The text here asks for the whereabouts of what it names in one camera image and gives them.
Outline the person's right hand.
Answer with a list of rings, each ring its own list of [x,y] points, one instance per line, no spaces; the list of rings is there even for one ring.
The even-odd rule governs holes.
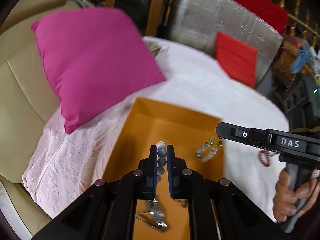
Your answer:
[[[273,199],[273,216],[276,221],[281,223],[297,213],[295,207],[297,200],[309,200],[300,211],[299,217],[301,217],[314,206],[319,195],[319,181],[317,179],[308,181],[296,191],[289,189],[289,184],[290,176],[283,169],[276,183],[276,195]]]

